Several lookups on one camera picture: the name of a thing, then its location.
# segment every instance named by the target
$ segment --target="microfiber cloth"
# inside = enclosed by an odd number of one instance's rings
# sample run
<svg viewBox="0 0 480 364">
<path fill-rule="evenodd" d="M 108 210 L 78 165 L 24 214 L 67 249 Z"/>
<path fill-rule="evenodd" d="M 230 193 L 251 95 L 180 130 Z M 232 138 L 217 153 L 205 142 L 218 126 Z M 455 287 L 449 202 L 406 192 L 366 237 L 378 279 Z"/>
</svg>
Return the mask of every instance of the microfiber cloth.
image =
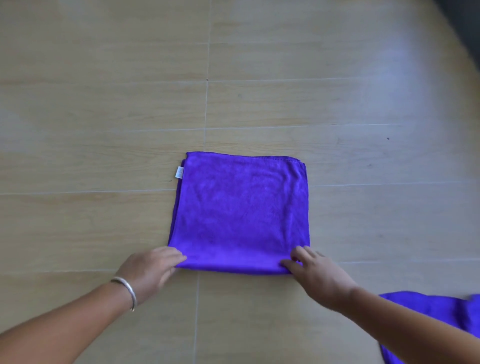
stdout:
<svg viewBox="0 0 480 364">
<path fill-rule="evenodd" d="M 310 245 L 305 164 L 188 152 L 182 167 L 168 241 L 187 256 L 179 267 L 289 273 L 280 260 Z"/>
<path fill-rule="evenodd" d="M 472 295 L 470 300 L 426 296 L 407 291 L 385 293 L 380 296 L 480 338 L 480 294 Z M 402 363 L 385 346 L 380 345 L 380 350 L 386 364 Z"/>
</svg>

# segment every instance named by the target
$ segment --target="bangle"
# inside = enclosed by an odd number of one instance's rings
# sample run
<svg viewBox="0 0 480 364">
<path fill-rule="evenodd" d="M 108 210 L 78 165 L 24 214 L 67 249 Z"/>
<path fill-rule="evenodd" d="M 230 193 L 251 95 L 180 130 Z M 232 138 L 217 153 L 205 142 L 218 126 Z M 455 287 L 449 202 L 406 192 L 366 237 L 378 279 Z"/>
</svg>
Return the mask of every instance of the bangle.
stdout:
<svg viewBox="0 0 480 364">
<path fill-rule="evenodd" d="M 133 305 L 132 305 L 132 308 L 130 309 L 130 311 L 135 311 L 135 308 L 137 307 L 137 296 L 135 296 L 135 292 L 133 291 L 131 285 L 126 281 L 124 280 L 122 277 L 113 277 L 110 282 L 118 282 L 120 284 L 123 284 L 125 286 L 126 289 L 128 289 L 128 292 L 130 292 L 130 294 L 132 295 L 132 301 L 133 301 Z"/>
</svg>

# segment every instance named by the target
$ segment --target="hand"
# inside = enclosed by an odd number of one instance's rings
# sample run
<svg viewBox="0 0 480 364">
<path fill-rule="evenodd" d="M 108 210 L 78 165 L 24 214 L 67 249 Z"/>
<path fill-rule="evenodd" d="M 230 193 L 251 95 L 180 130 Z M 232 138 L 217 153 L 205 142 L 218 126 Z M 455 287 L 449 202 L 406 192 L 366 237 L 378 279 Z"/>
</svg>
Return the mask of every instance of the hand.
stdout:
<svg viewBox="0 0 480 364">
<path fill-rule="evenodd" d="M 342 268 L 309 246 L 297 246 L 290 256 L 291 260 L 284 259 L 281 264 L 292 272 L 310 297 L 334 311 L 348 305 L 350 294 L 358 285 Z"/>
<path fill-rule="evenodd" d="M 132 287 L 138 304 L 145 302 L 175 271 L 175 266 L 187 259 L 171 246 L 162 246 L 143 253 L 135 253 L 120 266 L 115 276 L 122 277 Z"/>
</svg>

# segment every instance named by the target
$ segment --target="crumpled purple cloth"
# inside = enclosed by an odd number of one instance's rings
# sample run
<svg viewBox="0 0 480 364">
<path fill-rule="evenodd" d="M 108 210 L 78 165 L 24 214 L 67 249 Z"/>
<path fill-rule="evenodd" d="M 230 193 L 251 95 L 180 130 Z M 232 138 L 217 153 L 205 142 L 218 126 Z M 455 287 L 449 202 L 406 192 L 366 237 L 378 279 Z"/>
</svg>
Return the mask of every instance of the crumpled purple cloth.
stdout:
<svg viewBox="0 0 480 364">
<path fill-rule="evenodd" d="M 408 291 L 385 293 L 380 296 L 480 338 L 480 294 L 472 295 L 470 300 L 426 296 Z M 386 364 L 402 363 L 385 346 L 380 345 L 380 350 Z"/>
<path fill-rule="evenodd" d="M 169 246 L 181 268 L 288 274 L 280 266 L 310 245 L 305 164 L 291 157 L 188 152 L 182 162 Z"/>
</svg>

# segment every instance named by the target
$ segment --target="person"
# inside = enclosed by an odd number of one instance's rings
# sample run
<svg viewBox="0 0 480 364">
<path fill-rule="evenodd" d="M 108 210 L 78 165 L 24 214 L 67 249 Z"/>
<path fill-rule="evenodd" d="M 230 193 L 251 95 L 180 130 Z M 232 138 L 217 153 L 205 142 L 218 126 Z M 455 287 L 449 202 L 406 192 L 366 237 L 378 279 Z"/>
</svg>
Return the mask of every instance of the person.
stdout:
<svg viewBox="0 0 480 364">
<path fill-rule="evenodd" d="M 3 332 L 0 363 L 73 363 L 135 300 L 142 304 L 161 289 L 185 259 L 173 247 L 131 255 L 115 281 Z M 281 264 L 312 299 L 355 322 L 405 363 L 480 363 L 480 339 L 366 291 L 308 246 L 296 247 Z"/>
</svg>

